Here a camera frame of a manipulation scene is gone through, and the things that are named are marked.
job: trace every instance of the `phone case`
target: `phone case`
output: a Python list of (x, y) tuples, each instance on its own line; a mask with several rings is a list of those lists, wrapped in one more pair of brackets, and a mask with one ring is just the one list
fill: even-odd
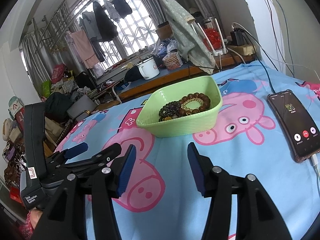
[(291, 145), (291, 148), (292, 148), (292, 151), (293, 151), (293, 154), (294, 154), (294, 160), (295, 160), (297, 163), (302, 163), (304, 160), (310, 158), (313, 154), (317, 153), (317, 152), (319, 151), (319, 149), (315, 150), (314, 152), (312, 152), (312, 153), (310, 153), (310, 154), (308, 154), (308, 155), (306, 155), (306, 156), (304, 156), (304, 157), (300, 157), (300, 156), (298, 155), (298, 153), (296, 152), (296, 149), (294, 148), (294, 144), (293, 144), (294, 142), (292, 141), (292, 139), (291, 139), (291, 137), (290, 137), (288, 128), (287, 128), (287, 126), (285, 125), (282, 117), (279, 115), (278, 110), (276, 109), (275, 105), (272, 103), (272, 100), (270, 99), (270, 96), (272, 96), (272, 95), (278, 95), (278, 94), (281, 94), (281, 93), (283, 93), (283, 92), (284, 92), (284, 91), (281, 91), (281, 92), (278, 92), (278, 93), (275, 93), (275, 94), (270, 94), (270, 95), (268, 95), (267, 101), (268, 101), (269, 105), (271, 106), (271, 108), (273, 109), (274, 113), (276, 114), (277, 119), (278, 119), (279, 122), (281, 123), (282, 129), (284, 130), (284, 132), (285, 132), (286, 135), (287, 135), (287, 139), (288, 139), (289, 142), (290, 142), (290, 145)]

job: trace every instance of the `person's hand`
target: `person's hand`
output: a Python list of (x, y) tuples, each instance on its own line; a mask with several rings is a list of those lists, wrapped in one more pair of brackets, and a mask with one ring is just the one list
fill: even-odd
[(42, 213), (43, 213), (43, 211), (38, 210), (38, 209), (31, 210), (31, 212), (30, 212), (30, 222), (31, 222), (31, 225), (32, 225), (33, 229), (36, 228), (36, 225), (38, 224)]

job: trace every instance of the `white wall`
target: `white wall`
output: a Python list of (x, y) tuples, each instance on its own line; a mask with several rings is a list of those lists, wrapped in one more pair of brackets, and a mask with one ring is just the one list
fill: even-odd
[[(8, 102), (11, 97), (14, 96), (13, 90), (11, 88), (6, 69), (4, 66), (3, 52), (2, 48), (0, 48), (0, 98), (1, 98), (1, 107), (0, 107), (0, 123), (2, 124), (4, 119), (10, 118), (8, 113)], [(6, 146), (6, 142), (0, 138), (0, 150), (4, 149)], [(7, 167), (7, 163), (5, 160), (0, 157), (0, 177), (4, 179), (4, 169)]]
[[(40, 102), (40, 99), (25, 71), (20, 52), (19, 42), (23, 27), (35, 0), (18, 0), (3, 26), (0, 29), (0, 122), (9, 118), (8, 102), (12, 96), (21, 98), (24, 104)], [(0, 149), (6, 145), (0, 139)], [(7, 167), (0, 158), (0, 176)]]
[[(232, 22), (240, 23), (244, 26), (253, 36), (258, 38), (259, 43), (275, 59), (281, 59), (279, 50), (276, 48), (276, 42), (272, 30), (270, 12), (264, 0), (214, 0), (223, 28), (226, 35), (232, 30)], [(276, 36), (279, 41), (281, 52), (282, 34), (280, 30), (279, 21), (277, 18), (277, 12), (274, 6), (271, 4), (273, 21), (276, 30)], [(273, 68), (273, 65), (268, 58), (261, 52), (264, 62)], [(284, 72), (284, 65), (273, 61), (276, 67)]]
[[(304, 65), (314, 69), (320, 75), (320, 65), (317, 55), (320, 51), (320, 24), (304, 0), (278, 0), (284, 9), (288, 22), (290, 47), (294, 64)], [(280, 26), (284, 35), (285, 59), (291, 63), (287, 32), (282, 11), (273, 0), (278, 12)], [(295, 76), (299, 79), (320, 83), (314, 71), (296, 66)]]

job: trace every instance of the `power adapter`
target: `power adapter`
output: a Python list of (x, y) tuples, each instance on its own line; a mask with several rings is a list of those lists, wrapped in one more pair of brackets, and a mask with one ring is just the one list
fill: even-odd
[(232, 31), (230, 32), (230, 35), (231, 35), (231, 44), (233, 46), (242, 46), (244, 45), (244, 39), (243, 39), (243, 35), (242, 35), (242, 32), (241, 31)]

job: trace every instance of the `black jacket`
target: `black jacket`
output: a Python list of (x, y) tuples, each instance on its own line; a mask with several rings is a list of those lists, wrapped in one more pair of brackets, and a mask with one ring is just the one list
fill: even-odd
[(122, 19), (132, 14), (132, 9), (125, 0), (112, 0), (112, 3)]
[(104, 9), (97, 2), (93, 2), (93, 11), (96, 17), (97, 26), (102, 37), (102, 41), (112, 41), (118, 36), (117, 27), (110, 20)]

